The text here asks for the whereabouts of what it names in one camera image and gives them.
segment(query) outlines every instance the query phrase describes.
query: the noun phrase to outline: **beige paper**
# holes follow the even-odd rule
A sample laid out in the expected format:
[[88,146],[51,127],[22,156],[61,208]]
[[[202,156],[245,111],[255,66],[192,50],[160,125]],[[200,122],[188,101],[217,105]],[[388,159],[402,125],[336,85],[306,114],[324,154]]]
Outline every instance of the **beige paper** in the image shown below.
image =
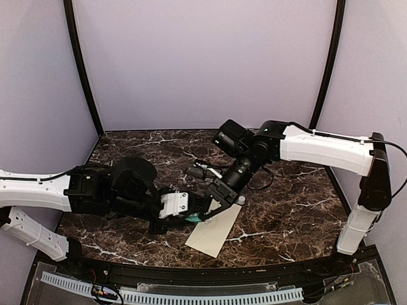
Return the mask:
[[[218,206],[219,203],[212,200],[209,209],[214,210]],[[185,245],[216,258],[241,208],[240,205],[232,205],[227,210],[213,216],[210,221],[199,222]]]

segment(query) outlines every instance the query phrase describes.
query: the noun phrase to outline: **white wall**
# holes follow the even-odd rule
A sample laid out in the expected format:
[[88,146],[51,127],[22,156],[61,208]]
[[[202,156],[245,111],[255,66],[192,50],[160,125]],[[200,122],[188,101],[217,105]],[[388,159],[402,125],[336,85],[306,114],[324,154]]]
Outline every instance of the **white wall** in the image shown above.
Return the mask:
[[[381,132],[407,148],[407,2],[347,1],[343,31],[319,130],[348,135]],[[388,148],[392,187],[407,160]],[[359,177],[335,171],[350,202]],[[367,239],[376,243],[398,304],[406,304],[407,189],[394,199]]]
[[[97,134],[69,42],[62,1],[0,6],[0,167],[53,173],[86,161]],[[54,229],[59,213],[27,209]],[[0,231],[0,305],[20,304],[35,255]]]
[[335,0],[75,3],[105,130],[309,124]]

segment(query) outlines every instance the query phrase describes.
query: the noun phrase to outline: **marble table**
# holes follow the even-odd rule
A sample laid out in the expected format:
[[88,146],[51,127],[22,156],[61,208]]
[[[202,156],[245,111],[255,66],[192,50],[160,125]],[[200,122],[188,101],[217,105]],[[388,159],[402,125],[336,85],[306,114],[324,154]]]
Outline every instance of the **marble table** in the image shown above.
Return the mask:
[[[208,182],[187,177],[195,158],[228,165],[233,160],[210,140],[214,130],[107,132],[91,162],[114,164],[141,156],[155,165],[157,187],[171,186],[203,195]],[[330,254],[347,215],[322,166],[300,162],[268,165],[275,178],[264,191],[245,189],[246,203],[217,259],[185,241],[193,226],[148,234],[148,223],[132,217],[108,220],[65,213],[58,233],[78,239],[84,255],[110,262],[179,268],[230,268],[304,261]],[[252,187],[270,177],[257,173]]]

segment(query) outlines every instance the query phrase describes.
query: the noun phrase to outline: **white perforated strip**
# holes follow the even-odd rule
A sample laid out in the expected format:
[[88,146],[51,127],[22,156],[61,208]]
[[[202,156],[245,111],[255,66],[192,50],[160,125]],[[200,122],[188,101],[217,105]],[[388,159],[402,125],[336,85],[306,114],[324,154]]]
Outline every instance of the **white perforated strip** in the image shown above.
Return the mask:
[[[63,276],[44,272],[42,282],[52,286],[70,291],[75,294],[91,297],[92,284],[78,280],[64,278]],[[266,292],[262,294],[229,295],[215,297],[195,297],[182,295],[160,295],[145,294],[140,292],[120,290],[125,304],[145,304],[145,305],[266,305],[283,304],[303,300],[302,288],[294,288],[276,292]]]

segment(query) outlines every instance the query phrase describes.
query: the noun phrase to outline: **black vertical beam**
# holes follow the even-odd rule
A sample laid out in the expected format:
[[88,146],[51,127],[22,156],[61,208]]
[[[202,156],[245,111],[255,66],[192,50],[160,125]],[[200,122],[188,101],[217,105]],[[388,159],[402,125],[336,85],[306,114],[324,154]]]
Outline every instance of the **black vertical beam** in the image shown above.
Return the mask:
[[324,107],[326,93],[328,92],[329,82],[331,80],[333,66],[335,63],[336,52],[338,51],[339,38],[341,36],[343,16],[345,14],[345,2],[346,0],[338,0],[336,3],[336,13],[333,23],[331,44],[329,45],[324,75],[322,77],[321,87],[319,88],[317,102],[315,103],[314,113],[312,114],[309,127],[310,129],[315,129],[317,127],[322,108]]
[[88,74],[86,73],[85,63],[83,61],[72,0],[64,0],[64,7],[69,37],[71,38],[72,51],[74,53],[76,67],[78,69],[79,78],[81,80],[83,93],[85,94],[86,102],[88,104],[88,108],[92,117],[93,124],[95,125],[96,132],[99,136],[101,136],[103,135],[104,131],[102,123],[100,122],[99,114],[97,113],[95,100],[93,99],[92,91],[89,85]]

